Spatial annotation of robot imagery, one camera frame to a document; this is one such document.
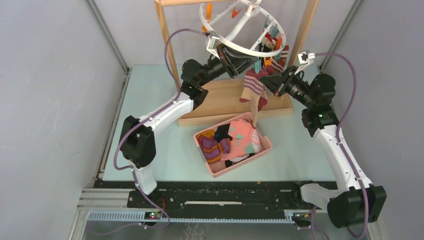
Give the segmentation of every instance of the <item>white bracket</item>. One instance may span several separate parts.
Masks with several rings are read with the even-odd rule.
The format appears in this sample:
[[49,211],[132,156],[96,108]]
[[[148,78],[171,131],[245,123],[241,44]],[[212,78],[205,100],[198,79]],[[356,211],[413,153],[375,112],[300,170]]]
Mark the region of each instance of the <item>white bracket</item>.
[[314,63],[315,53],[309,52],[308,50],[305,50],[301,53],[298,53],[297,58],[299,59],[300,66],[297,68],[294,75],[298,74],[300,71],[305,69],[307,66]]
[[209,36],[207,36],[206,50],[217,58],[220,57],[217,52],[217,45],[219,41],[220,36],[218,36],[215,31],[209,32]]

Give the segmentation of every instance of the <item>wire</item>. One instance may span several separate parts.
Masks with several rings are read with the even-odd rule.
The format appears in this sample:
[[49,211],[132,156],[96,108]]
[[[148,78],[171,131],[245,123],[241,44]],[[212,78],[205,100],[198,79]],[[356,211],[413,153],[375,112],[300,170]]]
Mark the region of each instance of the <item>wire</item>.
[[163,198],[163,197],[160,197],[159,199],[158,199],[158,201],[159,200],[161,200],[162,201],[162,204],[163,204],[163,210],[165,210],[166,208],[167,208],[167,205],[165,204],[165,199]]
[[[177,100],[179,97],[180,97],[180,94],[181,94],[181,87],[180,87],[180,83],[179,83],[179,81],[177,80],[177,78],[175,77],[175,75],[172,73],[172,71],[171,71],[171,68],[170,68],[170,65],[169,65],[169,63],[168,63],[168,58],[167,58],[167,51],[168,51],[168,45],[170,44],[170,42],[171,42],[171,39],[176,35],[176,34],[178,34],[178,33],[181,33],[181,32],[191,32],[191,33],[196,33],[196,34],[200,34],[200,35],[207,35],[206,33],[204,33],[204,32],[202,32],[202,31],[198,31],[198,30],[194,30],[194,29],[189,29],[189,28],[183,28],[183,29],[180,29],[180,30],[177,30],[177,31],[175,31],[175,32],[173,32],[170,36],[169,36],[169,38],[168,38],[168,40],[166,41],[166,43],[165,43],[165,50],[164,50],[164,58],[165,58],[165,65],[166,65],[166,68],[168,69],[168,72],[169,72],[169,74],[171,75],[171,77],[173,78],[173,80],[174,80],[174,82],[175,82],[175,86],[176,86],[176,91],[177,91],[177,93],[176,93],[176,95],[175,95],[175,97],[167,104],[167,105],[165,105],[164,107],[162,107],[161,109],[159,109],[158,111],[156,111],[156,112],[154,112],[150,117],[151,118],[154,118],[154,117],[156,117],[158,114],[160,114],[161,112],[163,112],[165,109],[167,109],[169,106],[171,106],[172,104],[173,104],[173,101],[175,101],[175,100]],[[140,222],[133,222],[133,223],[129,223],[129,224],[127,224],[127,225],[124,225],[124,226],[121,226],[121,227],[119,227],[119,228],[117,228],[117,229],[115,229],[115,230],[112,230],[112,231],[109,231],[109,232],[105,232],[105,233],[96,233],[96,232],[93,232],[92,230],[91,230],[91,228],[89,228],[88,230],[90,231],[90,233],[91,234],[93,234],[93,235],[97,235],[97,236],[105,236],[105,235],[109,235],[109,234],[113,234],[113,233],[115,233],[115,232],[117,232],[117,231],[119,231],[119,230],[122,230],[122,229],[124,229],[124,228],[127,228],[127,227],[130,227],[130,226],[136,226],[136,225],[139,225],[139,226],[144,226],[144,228],[150,228],[150,229],[161,229],[161,228],[164,228],[164,227],[166,227],[166,226],[168,226],[170,223],[171,223],[171,218],[170,218],[170,216],[167,214],[167,212],[165,212],[165,201],[163,201],[163,209],[162,208],[160,208],[158,205],[156,205],[152,200],[150,200],[150,198],[144,193],[144,191],[141,189],[141,186],[140,186],[140,183],[139,183],[139,181],[137,180],[137,176],[136,176],[136,172],[134,171],[134,168],[133,168],[133,166],[131,166],[131,165],[127,165],[127,166],[122,166],[122,167],[119,167],[118,166],[118,164],[117,164],[117,159],[118,159],[118,154],[119,154],[119,151],[121,150],[121,148],[122,148],[122,145],[124,144],[124,142],[127,140],[127,138],[136,130],[136,129],[138,129],[139,127],[141,127],[143,124],[145,124],[147,121],[148,121],[149,119],[148,118],[146,118],[146,119],[144,119],[143,121],[141,121],[140,123],[138,123],[137,125],[135,125],[133,128],[131,128],[123,137],[122,137],[122,139],[119,141],[119,143],[118,143],[118,147],[116,148],[116,151],[115,151],[115,154],[114,154],[114,156],[113,156],[113,166],[114,166],[114,168],[116,169],[116,170],[118,170],[118,171],[121,171],[121,170],[125,170],[125,169],[131,169],[131,172],[132,172],[132,177],[134,178],[134,183],[135,183],[135,186],[136,186],[136,188],[138,189],[138,191],[140,191],[140,193],[141,193],[141,195],[143,196],[143,198],[147,201],[147,202],[149,202],[153,207],[155,207],[155,208],[157,208],[158,210],[160,210],[165,216],[166,216],[166,218],[167,218],[167,222],[166,222],[166,224],[165,225],[162,225],[162,226],[148,226],[148,225],[144,225],[144,224],[142,224],[142,223],[140,223]]]
[[327,240],[330,240],[329,235],[326,233],[326,231],[324,231],[324,229],[319,228],[317,226],[314,226],[314,214],[317,211],[317,206],[313,206],[312,209],[310,210],[309,214],[310,214],[310,225],[309,226],[299,226],[297,223],[294,223],[293,226],[295,226],[297,228],[297,230],[312,230],[312,238],[313,240],[315,240],[315,230],[320,231],[322,234],[324,234],[324,236],[327,238]]
[[362,195],[363,195],[363,201],[364,201],[364,217],[363,217],[363,226],[362,226],[362,231],[360,232],[359,235],[356,235],[352,232],[352,230],[347,227],[347,230],[349,231],[349,233],[356,239],[362,239],[365,234],[367,234],[367,227],[368,227],[368,217],[369,217],[369,205],[368,205],[368,195],[367,195],[367,190],[364,186],[364,182],[362,181],[362,179],[360,178],[359,172],[357,170],[357,168],[355,167],[351,157],[349,156],[348,152],[346,151],[345,146],[343,146],[343,143],[341,143],[341,139],[340,139],[340,130],[341,130],[341,126],[342,123],[345,121],[346,116],[348,115],[349,110],[352,107],[352,103],[354,102],[355,99],[355,95],[357,92],[357,74],[355,72],[355,68],[352,65],[352,63],[343,55],[338,54],[338,53],[334,53],[334,52],[327,52],[327,53],[317,53],[315,54],[316,57],[319,56],[335,56],[338,58],[343,59],[347,65],[349,65],[350,70],[352,71],[352,75],[353,75],[353,91],[352,91],[352,96],[350,97],[350,101],[349,104],[347,105],[346,111],[343,113],[343,115],[341,116],[340,122],[337,125],[336,131],[335,131],[335,137],[337,139],[338,145],[341,148],[341,151],[343,152],[343,154],[346,156],[347,161],[349,162],[350,167],[353,170],[353,173],[360,185],[360,188],[362,190]]

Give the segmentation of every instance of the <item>striped sock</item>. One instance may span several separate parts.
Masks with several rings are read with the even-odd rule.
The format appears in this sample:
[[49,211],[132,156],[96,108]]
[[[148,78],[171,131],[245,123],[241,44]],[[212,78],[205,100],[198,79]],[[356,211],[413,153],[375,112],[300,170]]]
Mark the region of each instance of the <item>striped sock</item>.
[[279,58],[278,61],[276,61],[274,57],[272,58],[271,66],[277,73],[281,73],[284,70],[284,67],[286,66],[286,62],[287,62],[288,53],[289,53],[289,46],[286,45],[282,49],[281,57]]
[[244,76],[244,88],[239,101],[242,103],[250,101],[251,119],[254,127],[256,127],[258,111],[268,102],[264,84],[258,79],[267,75],[267,71],[261,70],[259,73],[255,73],[253,69],[250,69]]

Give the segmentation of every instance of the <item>clothespin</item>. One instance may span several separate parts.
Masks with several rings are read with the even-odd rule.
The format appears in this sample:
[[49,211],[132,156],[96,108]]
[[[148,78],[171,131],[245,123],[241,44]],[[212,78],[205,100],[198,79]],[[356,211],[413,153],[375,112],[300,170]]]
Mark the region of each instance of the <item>clothespin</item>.
[[271,66],[271,63],[273,61],[273,57],[264,57],[263,58],[263,65],[265,65],[265,68],[267,68],[268,66]]
[[[283,43],[283,35],[280,34],[279,37],[278,37],[278,41],[275,44],[274,50],[280,49],[282,43]],[[277,54],[277,55],[274,56],[274,59],[276,61],[280,60],[280,58],[281,58],[281,52],[279,54]]]
[[258,74],[260,71],[261,71],[261,60],[257,60],[255,63],[254,63],[254,73],[255,74]]
[[281,47],[281,43],[283,43],[283,35],[280,34],[277,40],[277,43],[275,44],[274,50],[278,50]]
[[274,28],[272,29],[272,31],[271,31],[271,38],[273,39],[273,38],[275,38],[275,37],[277,37],[277,35],[279,34],[280,32],[278,31],[278,28],[276,27],[276,26],[274,26]]
[[242,9],[240,8],[240,10],[236,11],[236,7],[233,7],[232,9],[232,18],[235,18],[237,16],[237,14],[239,14],[242,11]]
[[270,18],[269,15],[266,16],[265,24],[263,25],[263,28],[266,29],[268,27],[268,19]]
[[[208,3],[206,6],[206,20],[208,23],[211,22],[211,15],[212,15],[212,3]],[[205,33],[208,32],[205,26],[202,26],[201,29],[203,29],[203,32]]]

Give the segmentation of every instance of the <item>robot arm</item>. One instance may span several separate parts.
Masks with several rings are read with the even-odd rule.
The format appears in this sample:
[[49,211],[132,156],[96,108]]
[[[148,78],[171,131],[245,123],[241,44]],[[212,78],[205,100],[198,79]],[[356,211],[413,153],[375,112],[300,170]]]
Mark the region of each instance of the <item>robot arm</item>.
[[[298,199],[325,210],[337,228],[348,227],[364,222],[365,206],[359,182],[361,180],[368,197],[368,222],[375,222],[386,200],[386,192],[382,186],[374,186],[362,171],[345,141],[342,129],[339,134],[340,141],[336,139],[339,120],[331,107],[336,94],[334,78],[320,73],[311,84],[303,81],[302,70],[312,63],[314,57],[313,53],[302,52],[298,55],[301,63],[299,67],[289,66],[281,74],[259,79],[274,95],[288,93],[307,107],[302,111],[303,125],[324,150],[335,175],[335,191],[306,181],[298,183],[293,192],[297,194]],[[354,174],[355,171],[358,172],[359,178]]]
[[202,88],[203,85],[224,73],[231,78],[238,76],[258,61],[256,56],[245,55],[223,44],[216,46],[216,52],[219,57],[211,56],[205,65],[194,59],[182,65],[183,83],[180,92],[153,111],[158,114],[149,113],[139,118],[129,116],[124,120],[120,140],[134,126],[148,119],[124,140],[120,149],[124,158],[133,166],[140,187],[147,195],[157,186],[150,165],[156,156],[155,135],[203,103],[208,94]]

